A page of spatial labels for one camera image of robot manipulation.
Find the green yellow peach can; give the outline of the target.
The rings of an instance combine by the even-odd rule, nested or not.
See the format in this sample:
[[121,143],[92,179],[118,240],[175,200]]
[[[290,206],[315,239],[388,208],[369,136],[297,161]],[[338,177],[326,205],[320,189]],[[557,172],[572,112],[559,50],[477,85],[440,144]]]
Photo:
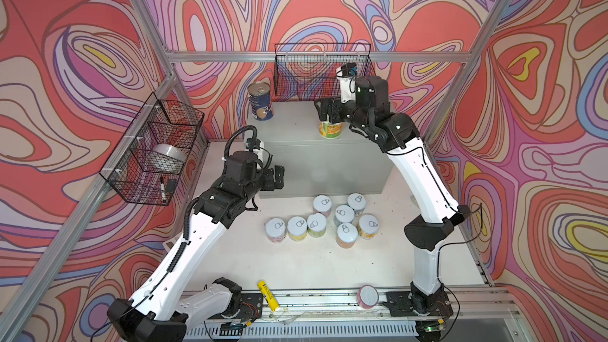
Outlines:
[[319,133],[325,139],[337,139],[342,133],[342,123],[323,121],[319,124]]

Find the pink label can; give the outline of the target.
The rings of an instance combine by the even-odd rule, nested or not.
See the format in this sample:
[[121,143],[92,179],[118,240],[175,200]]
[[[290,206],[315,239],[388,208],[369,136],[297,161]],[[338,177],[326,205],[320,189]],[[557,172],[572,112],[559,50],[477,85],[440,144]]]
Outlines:
[[264,225],[264,231],[270,242],[280,243],[286,237],[287,226],[281,218],[271,218]]

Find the dark blue tin can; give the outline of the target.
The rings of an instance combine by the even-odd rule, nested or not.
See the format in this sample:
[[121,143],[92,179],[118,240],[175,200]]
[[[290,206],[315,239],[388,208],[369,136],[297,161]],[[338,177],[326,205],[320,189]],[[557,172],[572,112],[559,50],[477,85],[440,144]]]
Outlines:
[[267,82],[252,82],[247,87],[253,118],[270,120],[273,117],[271,87]]

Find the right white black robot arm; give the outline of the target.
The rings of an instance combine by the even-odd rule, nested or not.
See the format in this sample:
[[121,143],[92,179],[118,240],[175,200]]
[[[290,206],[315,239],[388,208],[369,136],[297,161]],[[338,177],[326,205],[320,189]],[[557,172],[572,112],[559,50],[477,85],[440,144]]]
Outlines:
[[428,155],[412,118],[393,112],[388,82],[378,76],[337,75],[340,94],[316,100],[321,121],[348,123],[352,132],[374,143],[397,167],[421,213],[404,228],[414,247],[414,278],[408,298],[412,311],[428,315],[445,293],[440,250],[471,210],[454,199]]

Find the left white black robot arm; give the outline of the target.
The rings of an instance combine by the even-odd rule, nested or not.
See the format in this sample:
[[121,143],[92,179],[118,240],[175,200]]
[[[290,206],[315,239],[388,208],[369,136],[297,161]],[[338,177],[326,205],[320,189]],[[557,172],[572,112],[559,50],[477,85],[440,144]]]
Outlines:
[[109,324],[122,340],[182,341],[191,328],[213,317],[241,317],[244,309],[257,317],[257,310],[242,302],[242,288],[224,277],[198,294],[181,297],[196,269],[237,217],[257,211],[256,195],[284,186],[283,166],[272,164],[272,154],[257,134],[255,126],[247,125],[229,137],[223,171],[187,205],[177,243],[129,299],[115,299],[110,305]]

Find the yellow label can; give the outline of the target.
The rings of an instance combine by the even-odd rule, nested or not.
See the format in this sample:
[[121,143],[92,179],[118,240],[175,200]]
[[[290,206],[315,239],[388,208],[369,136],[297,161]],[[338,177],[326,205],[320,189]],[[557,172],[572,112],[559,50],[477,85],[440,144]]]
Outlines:
[[288,236],[295,242],[301,242],[308,234],[308,223],[302,216],[289,219],[287,225]]
[[362,215],[357,224],[359,236],[364,239],[372,239],[378,233],[379,221],[373,215]]

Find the grey metal cabinet box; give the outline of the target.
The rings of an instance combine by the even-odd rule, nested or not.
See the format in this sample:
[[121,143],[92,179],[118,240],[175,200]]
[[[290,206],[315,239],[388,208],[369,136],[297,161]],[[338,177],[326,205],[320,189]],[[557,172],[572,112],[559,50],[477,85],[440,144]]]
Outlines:
[[318,195],[379,194],[394,168],[372,142],[344,127],[336,139],[321,136],[318,114],[311,102],[288,101],[272,105],[270,120],[248,115],[246,123],[283,166],[284,187],[263,191],[260,197],[295,198]]

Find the back left pink can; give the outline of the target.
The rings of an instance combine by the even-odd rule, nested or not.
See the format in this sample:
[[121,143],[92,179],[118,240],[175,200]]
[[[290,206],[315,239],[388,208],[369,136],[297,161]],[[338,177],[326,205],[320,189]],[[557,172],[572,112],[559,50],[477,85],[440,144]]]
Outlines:
[[325,195],[315,196],[313,199],[313,209],[316,213],[320,213],[324,215],[324,217],[329,218],[331,211],[333,208],[332,200]]

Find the green label can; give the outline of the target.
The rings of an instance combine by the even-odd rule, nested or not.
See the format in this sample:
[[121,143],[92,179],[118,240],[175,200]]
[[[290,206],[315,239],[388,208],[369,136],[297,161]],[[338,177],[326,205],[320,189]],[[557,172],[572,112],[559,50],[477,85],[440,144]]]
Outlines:
[[322,213],[309,215],[307,218],[308,234],[313,238],[320,238],[325,235],[327,228],[327,218]]

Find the center white lid can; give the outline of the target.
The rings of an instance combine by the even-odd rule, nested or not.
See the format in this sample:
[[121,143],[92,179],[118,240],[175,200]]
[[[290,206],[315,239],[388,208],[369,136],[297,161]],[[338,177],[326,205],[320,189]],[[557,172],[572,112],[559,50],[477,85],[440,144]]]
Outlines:
[[334,212],[334,224],[340,226],[342,223],[352,223],[356,218],[354,210],[347,204],[338,206]]

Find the white lid can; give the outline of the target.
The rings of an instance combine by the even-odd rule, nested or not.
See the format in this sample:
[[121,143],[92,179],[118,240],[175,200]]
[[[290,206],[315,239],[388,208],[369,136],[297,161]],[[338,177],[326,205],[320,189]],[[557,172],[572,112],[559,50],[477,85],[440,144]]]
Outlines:
[[338,206],[334,212],[334,224],[340,226],[342,223],[352,223],[356,218],[354,210],[347,204]]
[[348,196],[347,205],[353,210],[355,217],[358,217],[365,212],[367,200],[360,193],[352,193]]

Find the back right white lid can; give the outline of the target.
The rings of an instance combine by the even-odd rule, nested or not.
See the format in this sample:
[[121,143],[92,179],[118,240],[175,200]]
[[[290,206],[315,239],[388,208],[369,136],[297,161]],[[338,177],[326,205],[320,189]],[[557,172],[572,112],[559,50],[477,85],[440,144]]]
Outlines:
[[347,205],[353,210],[355,217],[358,217],[365,212],[367,200],[360,193],[352,193],[348,196]]

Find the silver tape roll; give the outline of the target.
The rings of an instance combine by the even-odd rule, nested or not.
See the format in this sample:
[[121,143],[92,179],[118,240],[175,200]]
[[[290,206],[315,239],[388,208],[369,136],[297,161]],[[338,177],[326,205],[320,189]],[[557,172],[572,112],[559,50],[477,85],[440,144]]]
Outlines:
[[158,144],[150,154],[150,164],[160,172],[179,174],[187,157],[185,153],[170,144]]

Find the right yellow label can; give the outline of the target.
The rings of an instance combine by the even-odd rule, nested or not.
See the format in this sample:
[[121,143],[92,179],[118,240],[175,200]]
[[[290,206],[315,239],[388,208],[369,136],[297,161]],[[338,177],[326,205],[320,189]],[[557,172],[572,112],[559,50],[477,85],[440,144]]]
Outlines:
[[362,215],[357,224],[359,236],[364,239],[372,239],[378,233],[379,221],[373,215]]

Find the pink calculator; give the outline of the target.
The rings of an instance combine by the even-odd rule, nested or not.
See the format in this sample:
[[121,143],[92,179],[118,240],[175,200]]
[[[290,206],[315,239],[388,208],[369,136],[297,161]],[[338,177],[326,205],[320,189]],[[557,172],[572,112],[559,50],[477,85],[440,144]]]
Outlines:
[[172,237],[171,239],[164,241],[162,245],[166,253],[169,253],[175,245],[179,244],[181,242],[181,239],[182,235],[179,234]]

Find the yellow glue tube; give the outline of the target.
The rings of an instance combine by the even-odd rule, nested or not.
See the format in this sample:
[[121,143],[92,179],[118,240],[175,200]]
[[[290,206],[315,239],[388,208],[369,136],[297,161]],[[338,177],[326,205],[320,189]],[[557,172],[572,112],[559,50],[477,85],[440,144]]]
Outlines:
[[272,312],[276,312],[278,309],[280,309],[280,304],[272,293],[272,291],[270,290],[270,288],[268,287],[267,283],[264,280],[260,280],[257,286],[260,292],[263,294],[267,304],[269,305],[270,310]]

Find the pink tape roll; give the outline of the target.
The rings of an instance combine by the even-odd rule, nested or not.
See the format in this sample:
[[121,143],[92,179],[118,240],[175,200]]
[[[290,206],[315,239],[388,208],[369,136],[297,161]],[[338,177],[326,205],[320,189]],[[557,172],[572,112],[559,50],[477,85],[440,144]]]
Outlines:
[[370,310],[379,302],[379,294],[375,287],[371,285],[362,286],[356,295],[356,301],[359,307]]

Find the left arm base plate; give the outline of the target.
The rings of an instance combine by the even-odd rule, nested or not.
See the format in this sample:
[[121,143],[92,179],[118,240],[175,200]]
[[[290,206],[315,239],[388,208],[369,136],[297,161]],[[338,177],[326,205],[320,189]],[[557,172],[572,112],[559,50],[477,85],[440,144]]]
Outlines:
[[211,320],[255,321],[263,315],[264,296],[259,292],[242,293],[237,309],[229,309],[211,317]]

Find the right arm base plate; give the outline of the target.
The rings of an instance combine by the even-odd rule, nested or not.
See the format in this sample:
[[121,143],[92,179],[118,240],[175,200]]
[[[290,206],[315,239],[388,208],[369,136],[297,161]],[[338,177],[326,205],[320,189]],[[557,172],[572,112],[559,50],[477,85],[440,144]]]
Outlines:
[[389,310],[393,318],[450,318],[454,315],[451,301],[444,288],[438,289],[431,295],[419,291],[389,291],[386,292],[386,300],[380,304]]

